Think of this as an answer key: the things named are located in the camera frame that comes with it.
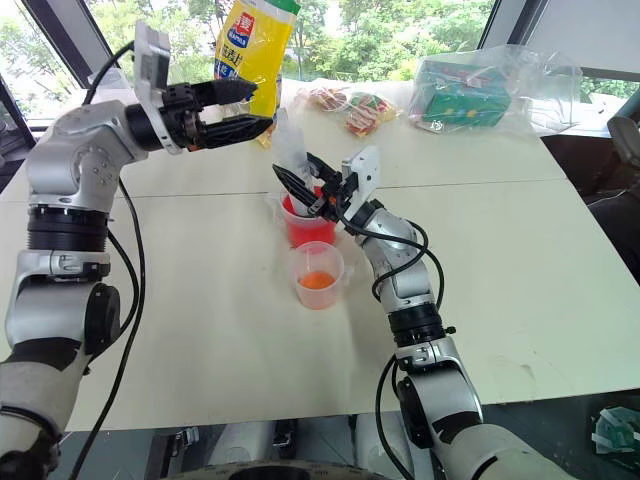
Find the yellow bag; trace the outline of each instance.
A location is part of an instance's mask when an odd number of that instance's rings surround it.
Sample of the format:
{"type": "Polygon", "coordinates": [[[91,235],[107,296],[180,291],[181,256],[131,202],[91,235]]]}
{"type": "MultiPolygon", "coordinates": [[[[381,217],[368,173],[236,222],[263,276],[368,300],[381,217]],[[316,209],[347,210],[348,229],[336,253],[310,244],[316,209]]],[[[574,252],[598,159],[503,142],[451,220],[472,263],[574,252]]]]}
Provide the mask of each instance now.
{"type": "Polygon", "coordinates": [[[216,42],[215,78],[258,85],[249,113],[273,117],[277,77],[300,10],[295,0],[236,0],[216,42]]]}

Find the tree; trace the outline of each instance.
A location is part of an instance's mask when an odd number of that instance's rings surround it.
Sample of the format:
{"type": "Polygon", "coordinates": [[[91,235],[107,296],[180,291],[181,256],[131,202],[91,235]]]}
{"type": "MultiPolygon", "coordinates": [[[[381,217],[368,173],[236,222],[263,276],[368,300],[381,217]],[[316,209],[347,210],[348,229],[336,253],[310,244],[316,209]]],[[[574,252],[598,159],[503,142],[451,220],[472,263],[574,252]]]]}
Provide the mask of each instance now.
{"type": "Polygon", "coordinates": [[[329,41],[323,32],[326,0],[306,0],[298,12],[290,43],[298,60],[298,80],[302,80],[303,59],[313,56],[317,46],[329,41]]]}
{"type": "Polygon", "coordinates": [[[591,103],[589,99],[591,93],[606,93],[626,99],[633,95],[638,88],[640,88],[640,83],[637,82],[584,77],[580,85],[581,101],[591,103]]]}
{"type": "Polygon", "coordinates": [[[396,22],[411,16],[413,3],[413,0],[340,0],[342,25],[349,32],[357,31],[363,28],[364,14],[373,14],[383,23],[396,22]]]}
{"type": "MultiPolygon", "coordinates": [[[[14,78],[28,78],[48,100],[64,102],[77,88],[75,80],[62,67],[51,48],[41,37],[30,17],[2,17],[0,45],[7,72],[14,78]]],[[[17,96],[24,114],[34,113],[42,103],[34,92],[17,96]]]]}
{"type": "Polygon", "coordinates": [[[189,14],[206,24],[214,39],[222,30],[232,6],[233,0],[188,0],[189,14]]]}
{"type": "Polygon", "coordinates": [[[434,40],[449,51],[475,50],[480,42],[493,1],[467,0],[441,4],[434,9],[439,18],[431,27],[434,40]]]}
{"type": "MultiPolygon", "coordinates": [[[[213,78],[215,36],[199,17],[193,17],[185,1],[170,0],[161,9],[143,8],[141,0],[94,0],[89,4],[96,23],[112,50],[117,50],[135,36],[135,22],[143,19],[152,28],[169,34],[171,66],[169,82],[201,82],[213,78]]],[[[130,62],[120,66],[132,79],[130,62]]]]}

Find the black cable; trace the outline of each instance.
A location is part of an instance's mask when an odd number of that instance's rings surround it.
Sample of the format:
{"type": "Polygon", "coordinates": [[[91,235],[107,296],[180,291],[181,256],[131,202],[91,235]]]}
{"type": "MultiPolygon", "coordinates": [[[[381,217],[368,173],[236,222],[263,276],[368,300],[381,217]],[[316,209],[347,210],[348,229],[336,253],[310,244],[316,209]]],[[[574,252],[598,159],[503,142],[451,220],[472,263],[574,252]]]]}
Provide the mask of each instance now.
{"type": "Polygon", "coordinates": [[[391,388],[393,388],[393,393],[398,398],[398,362],[395,362],[391,369],[391,388]]]}
{"type": "MultiPolygon", "coordinates": [[[[111,68],[111,66],[114,65],[117,62],[117,60],[129,50],[133,50],[133,42],[127,43],[124,47],[122,47],[115,54],[113,54],[111,58],[107,61],[107,63],[105,63],[102,66],[102,68],[96,75],[96,78],[94,79],[91,87],[87,91],[87,95],[85,96],[84,102],[82,103],[83,105],[88,105],[91,103],[91,100],[93,100],[93,97],[96,93],[98,85],[104,78],[109,68],[111,68]]],[[[133,341],[135,340],[136,333],[138,332],[138,328],[140,327],[140,319],[142,318],[142,311],[144,308],[144,298],[146,293],[146,269],[145,269],[144,246],[142,244],[142,234],[140,232],[140,222],[138,220],[138,214],[136,212],[135,206],[131,201],[131,197],[129,196],[129,192],[127,192],[127,189],[125,188],[124,183],[122,183],[122,179],[118,180],[118,185],[120,186],[120,190],[122,190],[122,194],[124,195],[125,201],[127,202],[127,206],[129,207],[129,211],[131,212],[133,229],[135,231],[136,243],[138,246],[138,257],[140,261],[140,265],[139,265],[140,284],[139,284],[139,291],[137,292],[138,295],[136,295],[138,283],[137,281],[133,282],[133,279],[135,277],[135,270],[133,270],[133,265],[131,264],[131,260],[129,260],[129,257],[127,256],[126,252],[124,251],[120,243],[116,240],[115,236],[111,232],[108,232],[107,236],[109,237],[109,239],[113,243],[113,246],[116,248],[116,250],[122,257],[122,260],[125,262],[125,266],[129,271],[129,275],[132,276],[132,282],[134,285],[134,302],[133,302],[133,305],[131,306],[131,310],[129,314],[131,316],[131,314],[135,311],[135,320],[133,320],[131,333],[129,334],[127,343],[124,346],[124,351],[122,352],[122,357],[120,358],[120,365],[118,366],[118,371],[116,372],[116,378],[113,381],[111,391],[109,392],[109,397],[107,398],[107,401],[105,402],[104,407],[100,412],[100,416],[98,417],[98,420],[96,420],[96,423],[93,426],[93,429],[91,429],[91,432],[87,437],[87,440],[82,446],[82,450],[80,451],[80,454],[76,459],[76,463],[73,466],[71,475],[69,475],[69,480],[76,480],[78,478],[78,475],[80,474],[80,470],[82,469],[82,465],[84,464],[84,461],[87,458],[87,455],[89,454],[89,450],[91,450],[91,446],[93,445],[93,442],[98,436],[98,432],[100,431],[100,428],[102,427],[102,424],[104,423],[104,420],[107,417],[109,410],[113,405],[113,402],[115,401],[116,395],[118,394],[118,390],[120,389],[120,383],[122,382],[122,377],[124,376],[124,371],[127,366],[127,361],[129,360],[129,354],[131,352],[131,347],[133,346],[133,341]]],[[[122,325],[120,329],[121,333],[123,333],[126,330],[126,328],[129,326],[129,323],[131,323],[131,318],[128,316],[127,320],[125,320],[125,323],[122,325]]]]}
{"type": "Polygon", "coordinates": [[[427,236],[427,232],[425,232],[424,229],[417,223],[409,221],[409,224],[414,229],[416,229],[420,233],[420,235],[422,235],[423,244],[421,245],[417,242],[408,240],[406,238],[396,237],[395,235],[386,235],[384,233],[378,233],[378,232],[372,232],[370,230],[366,230],[357,225],[354,225],[353,223],[351,223],[349,220],[345,218],[344,212],[342,211],[342,208],[340,206],[341,201],[342,201],[342,198],[339,195],[336,196],[336,214],[338,215],[338,219],[345,225],[345,227],[365,237],[377,238],[377,239],[386,240],[389,242],[402,243],[404,245],[408,245],[410,247],[418,249],[418,253],[416,254],[416,256],[413,257],[411,260],[409,260],[407,263],[400,265],[399,267],[396,267],[388,271],[387,273],[380,275],[373,282],[373,285],[371,285],[371,294],[375,297],[375,299],[380,301],[380,294],[378,293],[377,289],[378,289],[378,285],[380,285],[381,282],[412,267],[413,265],[418,263],[418,261],[420,261],[423,255],[427,255],[433,261],[436,267],[436,270],[438,272],[440,285],[438,289],[438,297],[436,299],[436,306],[440,308],[440,306],[442,305],[442,298],[444,297],[444,271],[442,269],[442,265],[440,264],[440,261],[438,260],[438,257],[436,257],[435,254],[431,250],[429,250],[429,237],[427,236]]]}
{"type": "MultiPolygon", "coordinates": [[[[338,218],[345,225],[345,227],[349,228],[353,232],[359,235],[363,235],[365,237],[377,238],[380,240],[386,240],[386,241],[396,242],[396,243],[402,243],[404,245],[408,245],[410,247],[418,249],[418,253],[415,255],[415,257],[413,257],[407,263],[399,267],[396,267],[383,275],[380,275],[373,282],[373,285],[371,285],[371,293],[376,298],[376,300],[380,301],[380,295],[378,294],[377,288],[381,282],[412,267],[422,258],[423,255],[427,255],[431,259],[431,261],[433,261],[436,267],[436,270],[438,272],[440,285],[438,288],[438,296],[436,298],[436,306],[440,308],[440,306],[442,305],[442,299],[444,297],[444,271],[442,269],[442,265],[440,264],[440,261],[438,260],[438,257],[436,257],[435,254],[431,250],[429,250],[429,238],[427,237],[427,233],[424,231],[424,229],[420,225],[409,221],[409,224],[415,230],[417,230],[422,236],[422,241],[423,241],[422,245],[414,241],[407,240],[405,238],[396,237],[394,235],[386,235],[383,233],[372,232],[370,230],[366,230],[364,228],[358,227],[357,225],[354,225],[349,220],[347,220],[344,217],[344,213],[342,212],[340,205],[341,205],[341,198],[337,196],[336,197],[336,213],[338,215],[338,218]]],[[[393,453],[393,450],[391,449],[391,446],[387,441],[387,437],[384,434],[384,429],[382,427],[382,415],[380,413],[380,404],[382,401],[382,390],[384,388],[384,382],[387,378],[387,374],[389,373],[389,370],[392,367],[393,367],[393,370],[391,373],[391,387],[393,388],[393,392],[395,393],[396,398],[398,397],[398,386],[397,386],[397,378],[396,378],[398,373],[398,363],[396,362],[396,356],[392,355],[389,361],[387,362],[387,364],[382,369],[382,373],[380,374],[380,379],[378,380],[378,387],[376,389],[376,402],[375,402],[376,429],[378,431],[378,437],[380,438],[380,443],[382,444],[382,448],[384,449],[385,453],[389,457],[389,460],[391,460],[391,462],[395,465],[395,467],[402,474],[405,480],[414,480],[413,475],[411,475],[409,470],[405,468],[405,466],[402,464],[400,459],[398,459],[395,453],[393,453]]]]}
{"type": "Polygon", "coordinates": [[[387,364],[382,369],[382,374],[380,375],[380,379],[378,380],[378,388],[376,389],[376,406],[375,406],[375,417],[376,417],[376,429],[378,430],[378,437],[380,437],[380,443],[382,444],[382,448],[389,456],[389,460],[396,466],[398,471],[402,474],[405,480],[414,480],[413,475],[402,465],[402,462],[396,457],[396,454],[391,450],[391,446],[387,441],[387,437],[384,434],[384,429],[382,428],[382,415],[380,413],[380,403],[382,400],[382,389],[384,388],[384,381],[387,378],[387,374],[389,373],[389,369],[392,365],[396,363],[396,356],[392,355],[387,364]]]}
{"type": "Polygon", "coordinates": [[[93,79],[93,83],[91,84],[91,87],[89,87],[89,90],[87,90],[87,95],[84,97],[84,101],[82,102],[83,105],[89,105],[91,103],[94,95],[96,94],[96,90],[98,89],[98,85],[100,85],[100,82],[107,74],[107,71],[129,50],[133,50],[133,41],[127,43],[124,47],[109,57],[109,60],[107,60],[96,74],[96,78],[93,79]]]}
{"type": "Polygon", "coordinates": [[[140,286],[138,284],[138,275],[136,274],[136,271],[133,268],[133,264],[131,263],[131,260],[129,259],[127,252],[125,252],[124,248],[122,248],[122,245],[120,245],[120,242],[118,242],[118,239],[111,232],[111,230],[107,232],[107,237],[113,244],[113,247],[116,249],[120,257],[122,258],[122,261],[124,262],[124,266],[127,268],[127,272],[129,272],[129,277],[131,277],[131,286],[133,288],[133,299],[131,300],[131,308],[129,309],[129,313],[127,314],[127,319],[120,326],[120,335],[122,335],[129,327],[129,324],[133,320],[133,316],[135,315],[136,310],[138,309],[138,302],[140,300],[140,286]]]}
{"type": "Polygon", "coordinates": [[[73,466],[73,471],[69,476],[69,480],[75,480],[78,478],[80,470],[82,469],[82,464],[87,458],[89,450],[91,449],[91,446],[93,445],[93,442],[95,441],[96,436],[98,435],[98,432],[100,431],[100,428],[102,427],[102,424],[104,423],[104,420],[107,417],[107,414],[111,409],[111,406],[113,405],[113,402],[118,393],[118,389],[120,388],[120,383],[122,382],[122,377],[124,376],[124,371],[127,366],[127,360],[129,359],[129,353],[131,352],[131,347],[133,346],[133,341],[136,337],[136,333],[138,332],[138,327],[140,326],[140,319],[142,318],[142,310],[144,308],[144,298],[145,298],[145,292],[146,292],[146,270],[145,270],[144,246],[142,244],[142,235],[140,233],[140,223],[138,221],[138,214],[136,212],[135,206],[133,205],[133,202],[131,201],[131,197],[129,196],[129,192],[127,192],[127,189],[125,188],[121,179],[118,181],[118,185],[120,186],[120,190],[122,190],[122,194],[124,195],[125,201],[127,202],[127,205],[129,206],[129,210],[131,211],[131,219],[133,220],[133,228],[136,234],[136,243],[138,245],[138,255],[140,257],[140,299],[138,302],[136,317],[131,327],[131,333],[129,334],[129,338],[127,339],[127,343],[124,347],[124,351],[122,352],[122,358],[120,359],[120,365],[118,366],[118,371],[116,373],[116,378],[113,381],[111,392],[109,393],[109,397],[107,398],[107,401],[105,402],[104,407],[102,408],[102,412],[100,412],[100,416],[98,417],[98,420],[93,426],[93,429],[89,434],[89,437],[84,443],[82,450],[80,451],[80,454],[76,459],[76,463],[73,466]]]}

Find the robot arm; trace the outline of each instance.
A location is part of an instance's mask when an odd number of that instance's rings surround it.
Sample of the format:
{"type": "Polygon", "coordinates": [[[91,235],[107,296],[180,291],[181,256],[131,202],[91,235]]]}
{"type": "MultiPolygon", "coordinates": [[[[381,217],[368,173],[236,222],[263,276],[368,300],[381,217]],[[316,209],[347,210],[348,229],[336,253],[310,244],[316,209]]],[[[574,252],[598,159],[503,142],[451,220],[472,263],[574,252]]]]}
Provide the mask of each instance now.
{"type": "Polygon", "coordinates": [[[56,467],[57,442],[87,365],[120,335],[118,291],[102,283],[120,170],[149,151],[216,148],[254,138],[272,123],[241,115],[205,124],[205,106],[238,102],[256,86],[241,79],[167,86],[166,35],[140,23],[135,48],[141,103],[77,108],[49,127],[26,160],[28,249],[18,256],[7,311],[12,351],[0,364],[3,479],[44,478],[56,467]]]}
{"type": "Polygon", "coordinates": [[[406,373],[397,387],[409,439],[432,449],[449,480],[573,478],[511,432],[483,423],[480,400],[449,335],[455,329],[442,326],[426,266],[416,261],[399,268],[419,253],[397,240],[416,242],[414,228],[368,200],[379,178],[377,150],[365,148],[343,162],[342,172],[308,158],[311,174],[325,182],[319,197],[291,172],[273,168],[310,214],[342,221],[369,259],[396,361],[406,373]]]}

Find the clear plastic bag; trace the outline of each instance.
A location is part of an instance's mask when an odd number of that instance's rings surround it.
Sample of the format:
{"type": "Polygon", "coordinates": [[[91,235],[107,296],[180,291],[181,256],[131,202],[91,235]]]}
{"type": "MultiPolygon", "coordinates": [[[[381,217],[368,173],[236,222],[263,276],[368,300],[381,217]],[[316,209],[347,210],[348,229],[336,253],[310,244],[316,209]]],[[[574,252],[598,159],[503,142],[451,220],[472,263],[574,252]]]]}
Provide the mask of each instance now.
{"type": "Polygon", "coordinates": [[[298,91],[297,99],[324,112],[339,113],[345,128],[358,137],[369,135],[398,116],[396,106],[380,94],[334,82],[313,84],[298,91]]]}
{"type": "Polygon", "coordinates": [[[495,128],[539,136],[577,123],[582,70],[559,53],[521,45],[426,57],[409,118],[436,133],[495,128]]]}

